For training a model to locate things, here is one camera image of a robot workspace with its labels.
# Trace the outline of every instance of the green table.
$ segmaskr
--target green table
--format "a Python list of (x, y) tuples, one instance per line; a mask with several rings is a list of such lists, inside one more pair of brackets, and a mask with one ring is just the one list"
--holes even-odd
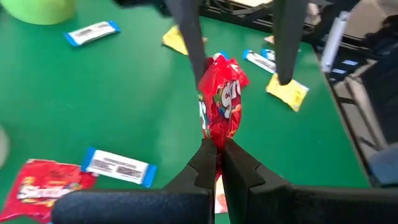
[[(160, 45), (173, 25), (149, 7), (120, 10), (111, 1), (80, 0), (76, 17), (55, 26), (0, 13), (0, 124), (11, 155), (0, 170), (0, 204), (29, 158), (81, 164), (88, 146), (159, 166), (153, 188), (182, 170), (202, 138), (188, 58)], [(64, 32), (114, 20), (122, 32), (74, 48)], [(244, 61), (266, 35), (202, 18), (208, 55), (236, 57), (251, 84), (234, 139), (294, 184), (368, 187), (315, 54), (301, 45), (294, 78), (310, 91), (298, 113), (267, 94), (271, 74)], [(97, 189), (139, 189), (99, 177)], [(228, 223), (218, 215), (218, 223)], [(26, 223), (19, 219), (10, 223)]]

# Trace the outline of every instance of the candy bar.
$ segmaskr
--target candy bar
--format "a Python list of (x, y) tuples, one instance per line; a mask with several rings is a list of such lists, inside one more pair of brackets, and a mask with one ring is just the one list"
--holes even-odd
[(145, 162), (119, 156), (90, 147), (81, 166), (84, 172), (93, 172), (115, 179), (151, 187), (157, 167)]
[(287, 103), (295, 112), (298, 112), (309, 89), (299, 82), (292, 80), (287, 85), (280, 85), (278, 74), (273, 74), (266, 91)]
[(257, 66), (265, 69), (267, 72), (275, 73), (276, 64), (270, 60), (264, 58), (263, 56), (254, 53), (252, 50), (245, 50), (243, 52), (243, 59), (246, 59)]
[(65, 34), (65, 37), (70, 44), (77, 47), (117, 32), (120, 32), (120, 28), (115, 22), (104, 21), (69, 32)]
[(273, 50), (262, 49), (261, 50), (261, 55), (263, 57), (265, 57), (266, 59), (275, 62), (275, 52)]

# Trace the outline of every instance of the blue and white wrapper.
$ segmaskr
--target blue and white wrapper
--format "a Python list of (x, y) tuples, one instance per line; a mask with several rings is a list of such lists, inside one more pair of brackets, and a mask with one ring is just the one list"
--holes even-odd
[(93, 147), (88, 148), (81, 171), (93, 172), (115, 179), (125, 180), (144, 187), (151, 187), (157, 166), (101, 151)]
[(263, 68), (267, 72), (274, 74), (276, 72), (276, 64), (266, 59), (265, 57), (254, 53), (252, 50), (245, 50), (243, 52), (243, 59), (246, 59), (257, 66)]
[(265, 57), (266, 59), (275, 62), (275, 52), (273, 50), (262, 49), (261, 50), (261, 55), (263, 57)]
[(120, 32), (120, 28), (113, 21), (99, 22), (85, 28), (81, 28), (65, 34), (65, 37), (73, 46), (81, 46), (93, 40)]

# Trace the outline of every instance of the red packaging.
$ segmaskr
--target red packaging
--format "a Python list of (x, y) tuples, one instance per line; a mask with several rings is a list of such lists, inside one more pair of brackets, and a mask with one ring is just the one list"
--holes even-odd
[(241, 88), (249, 84), (249, 79), (235, 59), (226, 60), (220, 55), (212, 63), (208, 59), (207, 64), (198, 84), (203, 135), (222, 149), (225, 139), (233, 137), (241, 122)]
[(80, 166), (55, 161), (28, 160), (20, 170), (8, 195), (0, 222), (28, 216), (41, 223), (51, 222), (55, 201), (74, 190), (88, 189), (96, 177), (80, 171)]

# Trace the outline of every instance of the candy bag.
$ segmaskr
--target candy bag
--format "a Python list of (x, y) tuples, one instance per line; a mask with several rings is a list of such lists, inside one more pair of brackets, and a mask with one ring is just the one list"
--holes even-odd
[(29, 159), (20, 170), (8, 195), (0, 222), (25, 215), (38, 222), (51, 222), (51, 209), (62, 195), (94, 185), (93, 174), (80, 166)]
[(241, 122), (241, 88), (249, 84), (249, 79), (235, 59), (219, 55), (208, 58), (206, 64), (208, 68), (198, 84), (203, 135), (222, 149)]

